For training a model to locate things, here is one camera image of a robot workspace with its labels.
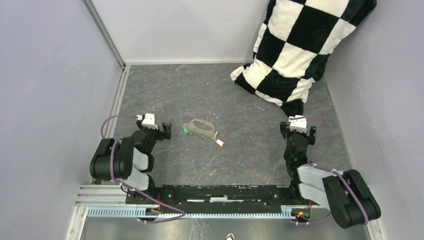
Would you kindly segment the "red capped key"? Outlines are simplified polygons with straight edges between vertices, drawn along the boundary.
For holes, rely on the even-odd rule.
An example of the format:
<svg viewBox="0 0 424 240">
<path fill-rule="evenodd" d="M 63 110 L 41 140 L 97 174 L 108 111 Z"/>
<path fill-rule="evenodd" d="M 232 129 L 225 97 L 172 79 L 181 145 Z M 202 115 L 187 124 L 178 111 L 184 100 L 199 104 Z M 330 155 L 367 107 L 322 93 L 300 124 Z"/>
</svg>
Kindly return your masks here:
<svg viewBox="0 0 424 240">
<path fill-rule="evenodd" d="M 214 138 L 215 138 L 214 142 L 215 142 L 216 144 L 218 144 L 220 147 L 224 147 L 224 146 L 225 146 L 225 143 L 224 143 L 221 139 L 219 139 L 219 138 L 217 137 L 217 135 L 218 135 L 218 132 L 215 132 L 215 133 L 214 133 Z"/>
</svg>

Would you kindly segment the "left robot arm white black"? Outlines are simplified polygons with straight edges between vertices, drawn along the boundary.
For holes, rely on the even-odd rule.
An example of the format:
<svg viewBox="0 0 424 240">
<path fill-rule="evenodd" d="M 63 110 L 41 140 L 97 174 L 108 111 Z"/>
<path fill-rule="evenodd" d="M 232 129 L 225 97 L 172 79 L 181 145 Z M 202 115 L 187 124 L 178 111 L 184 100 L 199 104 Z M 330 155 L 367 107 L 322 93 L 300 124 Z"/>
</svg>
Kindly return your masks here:
<svg viewBox="0 0 424 240">
<path fill-rule="evenodd" d="M 122 140 L 103 138 L 89 165 L 89 172 L 95 180 L 111 181 L 113 176 L 130 188 L 138 189 L 138 197 L 145 204 L 153 203 L 157 198 L 156 185 L 149 175 L 155 158 L 152 154 L 157 141 L 170 140 L 172 123 L 162 123 L 162 128 L 151 129 L 137 120 L 136 130 L 131 136 Z"/>
</svg>

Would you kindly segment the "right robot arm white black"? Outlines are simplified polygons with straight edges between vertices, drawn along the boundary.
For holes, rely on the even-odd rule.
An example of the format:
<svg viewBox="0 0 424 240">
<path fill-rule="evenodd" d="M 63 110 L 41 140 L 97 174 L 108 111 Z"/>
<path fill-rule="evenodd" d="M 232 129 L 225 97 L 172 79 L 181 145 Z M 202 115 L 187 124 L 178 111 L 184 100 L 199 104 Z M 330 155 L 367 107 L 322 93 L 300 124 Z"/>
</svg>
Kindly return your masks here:
<svg viewBox="0 0 424 240">
<path fill-rule="evenodd" d="M 292 178 L 289 199 L 295 204 L 308 200 L 324 207 L 343 229 L 379 219 L 380 205 L 359 171 L 329 169 L 309 160 L 308 148 L 317 142 L 316 131 L 314 126 L 307 127 L 306 118 L 300 115 L 280 123 L 286 140 L 283 158 Z"/>
</svg>

